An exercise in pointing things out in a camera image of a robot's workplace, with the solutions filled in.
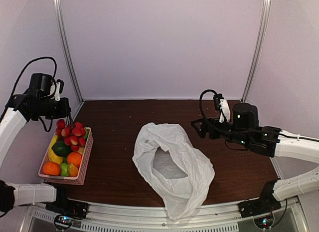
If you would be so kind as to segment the red lychee bunch toy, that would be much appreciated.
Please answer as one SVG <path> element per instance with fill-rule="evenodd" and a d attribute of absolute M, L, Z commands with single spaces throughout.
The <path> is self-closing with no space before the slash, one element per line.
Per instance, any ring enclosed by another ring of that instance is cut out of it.
<path fill-rule="evenodd" d="M 81 122 L 74 122 L 69 114 L 65 119 L 56 122 L 55 135 L 57 141 L 63 141 L 70 146 L 72 152 L 79 152 L 86 145 L 84 126 Z"/>

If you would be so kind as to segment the green lime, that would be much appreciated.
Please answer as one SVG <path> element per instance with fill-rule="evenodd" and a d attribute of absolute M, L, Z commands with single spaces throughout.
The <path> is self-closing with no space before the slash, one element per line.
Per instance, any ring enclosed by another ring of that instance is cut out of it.
<path fill-rule="evenodd" d="M 71 153 L 70 146 L 67 146 L 63 141 L 57 141 L 51 149 L 59 157 L 67 157 Z"/>

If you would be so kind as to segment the white plastic bag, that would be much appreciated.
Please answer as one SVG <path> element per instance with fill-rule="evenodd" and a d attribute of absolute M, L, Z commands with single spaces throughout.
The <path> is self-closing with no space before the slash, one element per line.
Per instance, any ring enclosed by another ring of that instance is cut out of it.
<path fill-rule="evenodd" d="M 211 160 L 193 147 L 179 124 L 144 125 L 132 160 L 139 174 L 162 198 L 172 221 L 189 217 L 201 207 L 215 177 Z"/>

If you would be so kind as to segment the pink perforated basket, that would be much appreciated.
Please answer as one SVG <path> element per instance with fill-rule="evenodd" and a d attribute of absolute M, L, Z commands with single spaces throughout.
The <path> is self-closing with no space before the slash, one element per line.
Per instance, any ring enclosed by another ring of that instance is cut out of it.
<path fill-rule="evenodd" d="M 49 162 L 48 152 L 49 148 L 47 148 L 47 151 L 43 157 L 42 163 L 40 165 L 40 168 L 38 170 L 38 176 L 44 178 L 47 182 L 50 183 L 56 183 L 56 184 L 66 184 L 66 185 L 84 185 L 87 167 L 90 159 L 90 154 L 93 146 L 93 136 L 92 136 L 92 130 L 90 127 L 85 127 L 85 129 L 88 130 L 88 138 L 86 140 L 86 145 L 84 147 L 84 153 L 82 155 L 81 164 L 79 167 L 79 171 L 76 177 L 62 177 L 62 176 L 51 176 L 46 175 L 43 172 L 43 166 L 45 163 Z"/>

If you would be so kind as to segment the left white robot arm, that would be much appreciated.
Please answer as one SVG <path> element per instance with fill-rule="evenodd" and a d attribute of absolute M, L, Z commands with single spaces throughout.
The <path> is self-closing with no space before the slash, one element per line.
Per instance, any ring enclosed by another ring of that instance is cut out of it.
<path fill-rule="evenodd" d="M 0 162 L 4 163 L 7 154 L 20 131 L 30 121 L 66 118 L 71 108 L 69 100 L 61 97 L 64 82 L 43 73 L 31 76 L 29 87 L 22 94 L 12 93 L 0 117 Z M 72 204 L 58 189 L 47 183 L 17 184 L 0 182 L 0 211 L 6 215 L 15 207 L 52 203 L 61 214 L 67 214 Z"/>

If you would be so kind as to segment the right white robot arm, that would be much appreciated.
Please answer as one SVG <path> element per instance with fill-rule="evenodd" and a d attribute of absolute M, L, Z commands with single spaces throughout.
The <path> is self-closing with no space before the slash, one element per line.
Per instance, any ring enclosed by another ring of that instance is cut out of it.
<path fill-rule="evenodd" d="M 244 151 L 272 158 L 278 179 L 267 182 L 256 201 L 259 212 L 267 212 L 275 201 L 319 189 L 319 141 L 272 126 L 260 126 L 258 109 L 249 103 L 233 106 L 233 120 L 226 116 L 227 102 L 216 107 L 219 118 L 202 117 L 191 122 L 200 138 L 224 139 Z"/>

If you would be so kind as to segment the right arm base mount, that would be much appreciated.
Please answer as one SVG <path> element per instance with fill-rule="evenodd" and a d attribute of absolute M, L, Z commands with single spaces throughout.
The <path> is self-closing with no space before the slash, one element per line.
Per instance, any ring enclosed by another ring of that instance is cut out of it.
<path fill-rule="evenodd" d="M 281 208 L 281 203 L 273 199 L 244 200 L 238 204 L 241 218 L 252 217 L 255 226 L 262 230 L 275 225 L 274 211 Z"/>

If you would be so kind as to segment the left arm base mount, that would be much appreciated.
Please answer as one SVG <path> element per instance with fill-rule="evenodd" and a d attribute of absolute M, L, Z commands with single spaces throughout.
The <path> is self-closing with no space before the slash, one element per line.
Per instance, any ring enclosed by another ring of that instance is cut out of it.
<path fill-rule="evenodd" d="M 69 199 L 64 186 L 53 185 L 53 187 L 56 189 L 55 200 L 44 204 L 48 211 L 57 213 L 53 219 L 53 225 L 58 231 L 64 232 L 77 220 L 86 219 L 89 204 Z"/>

